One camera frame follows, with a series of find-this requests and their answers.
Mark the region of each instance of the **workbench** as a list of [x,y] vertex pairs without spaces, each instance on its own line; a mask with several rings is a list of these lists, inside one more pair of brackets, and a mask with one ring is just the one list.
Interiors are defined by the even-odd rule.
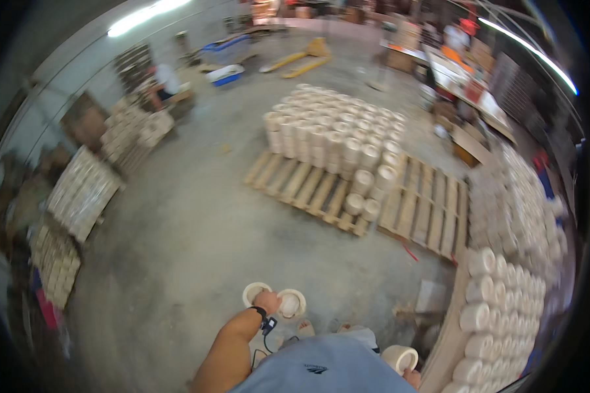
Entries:
[[487,123],[487,125],[494,128],[505,138],[509,139],[511,143],[516,145],[516,139],[511,134],[511,127],[507,122],[507,115],[504,113],[503,109],[498,106],[494,96],[485,89],[478,102],[470,100],[465,95],[464,89],[461,87],[470,80],[470,74],[468,71],[464,70],[464,68],[457,62],[447,58],[439,49],[428,45],[422,46],[428,65],[433,71],[437,87],[475,108],[479,111],[481,118]]

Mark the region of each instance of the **wooden plank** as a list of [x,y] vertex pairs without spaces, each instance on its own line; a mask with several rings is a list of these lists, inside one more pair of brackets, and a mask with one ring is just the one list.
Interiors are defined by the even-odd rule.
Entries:
[[310,170],[310,163],[302,162],[299,164],[299,167],[295,171],[293,177],[291,177],[291,181],[286,186],[286,190],[282,193],[282,201],[284,203],[291,204],[293,200],[293,195],[298,192],[299,187],[304,182],[306,175],[308,175],[308,171]]
[[454,248],[455,255],[465,248],[467,232],[467,184],[459,183],[459,216],[457,217],[457,240]]
[[332,200],[330,201],[330,205],[328,206],[328,212],[323,216],[323,221],[334,224],[337,220],[337,214],[341,209],[341,205],[345,200],[345,192],[347,190],[347,181],[341,179],[338,183],[338,187],[335,190],[334,195],[332,196]]
[[446,215],[443,224],[442,249],[441,253],[446,258],[450,258],[452,246],[454,244],[454,227],[457,223],[457,181],[448,177],[448,192],[446,197]]
[[398,229],[396,233],[403,238],[409,238],[411,227],[413,226],[413,217],[415,216],[415,204],[417,202],[417,185],[422,172],[422,163],[411,161],[411,174],[409,175],[409,184],[404,194],[402,211],[398,218]]
[[301,191],[297,195],[297,200],[295,200],[295,207],[299,209],[304,209],[308,205],[308,200],[310,200],[310,196],[313,195],[313,191],[317,188],[317,184],[319,184],[319,180],[323,175],[323,169],[315,168],[304,183],[304,187],[302,187]]
[[356,220],[356,225],[354,225],[354,234],[356,236],[363,236],[365,232],[367,232],[367,227],[369,223],[363,219],[363,217],[359,217]]
[[398,160],[398,184],[401,188],[404,188],[404,171],[406,170],[406,166],[409,162],[409,156],[406,153],[402,152],[400,154],[400,159]]
[[315,196],[313,197],[312,202],[310,202],[310,207],[308,208],[308,212],[313,216],[320,216],[322,213],[322,206],[323,202],[326,201],[328,197],[328,193],[332,189],[332,185],[334,184],[334,180],[337,178],[337,175],[333,174],[326,174],[326,176],[322,180],[322,184],[317,189]]
[[354,216],[348,215],[346,212],[343,212],[341,215],[341,220],[338,222],[339,229],[343,231],[349,232],[352,229],[352,221],[354,220]]
[[275,177],[275,180],[273,180],[273,183],[268,187],[267,194],[275,196],[280,192],[282,185],[291,174],[292,169],[297,162],[297,160],[287,160],[286,164],[280,169],[280,172],[277,172],[277,176]]
[[271,178],[271,175],[275,172],[275,169],[279,166],[280,162],[282,162],[282,155],[273,154],[268,165],[253,183],[253,188],[264,190],[267,187],[267,181]]
[[433,196],[433,167],[424,165],[422,173],[422,190],[421,197],[418,200],[418,213],[415,220],[415,231],[413,231],[413,241],[422,246],[426,245],[426,235],[428,234],[428,219],[430,218],[431,198]]
[[467,271],[466,249],[459,250],[459,266],[454,281],[450,305],[443,320],[441,333],[422,368],[420,393],[440,393],[452,381],[455,366],[464,358],[465,346],[472,333],[464,333],[459,327],[459,316],[465,306],[465,288],[470,280]]
[[378,226],[389,231],[393,230],[396,223],[396,213],[400,207],[400,193],[400,184],[396,184],[384,203]]
[[427,247],[437,253],[439,253],[439,243],[442,239],[444,199],[445,177],[443,173],[438,171],[435,174],[435,205],[433,207],[433,216],[430,219],[427,242]]
[[253,182],[253,179],[255,179],[255,177],[258,174],[258,172],[260,171],[260,169],[262,169],[262,167],[264,166],[264,164],[267,163],[267,161],[269,160],[270,157],[271,157],[271,152],[269,152],[268,150],[265,150],[258,157],[258,160],[256,160],[256,162],[253,164],[252,169],[249,171],[249,173],[245,177],[245,181],[244,181],[245,184],[250,184],[251,182]]

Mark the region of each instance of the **forearm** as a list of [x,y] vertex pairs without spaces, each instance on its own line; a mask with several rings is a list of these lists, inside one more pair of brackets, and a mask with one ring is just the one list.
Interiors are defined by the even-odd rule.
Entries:
[[192,383],[193,392],[225,392],[244,381],[251,372],[249,342],[258,332],[262,317],[246,309],[221,328]]

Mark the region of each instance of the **red wire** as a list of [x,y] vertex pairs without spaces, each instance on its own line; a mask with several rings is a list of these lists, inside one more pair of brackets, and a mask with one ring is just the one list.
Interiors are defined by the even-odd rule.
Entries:
[[402,246],[404,247],[404,249],[406,250],[406,252],[409,253],[410,256],[413,257],[413,259],[415,259],[416,262],[419,262],[420,260],[417,259],[417,257],[415,255],[413,255],[413,253],[406,247],[406,245],[404,244],[404,241],[402,242]]

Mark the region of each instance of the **table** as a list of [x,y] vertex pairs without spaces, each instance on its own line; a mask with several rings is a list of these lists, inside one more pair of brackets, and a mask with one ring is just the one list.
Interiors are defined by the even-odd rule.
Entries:
[[389,42],[389,40],[385,39],[380,40],[380,46],[389,50],[399,51],[409,55],[415,59],[415,62],[419,64],[428,65],[428,59],[426,58],[426,54],[423,51],[399,47],[398,45],[394,45],[393,43]]
[[507,122],[507,115],[503,109],[496,103],[496,99],[489,91],[483,90],[478,102],[471,101],[465,95],[465,85],[470,79],[470,74],[456,62],[448,59],[439,49],[423,45],[424,55],[428,65],[433,70],[433,76],[437,87],[451,93],[453,96],[463,100],[468,105],[479,111],[481,118],[490,127],[494,128],[505,138],[509,139],[514,145],[516,139],[511,134],[511,127]]

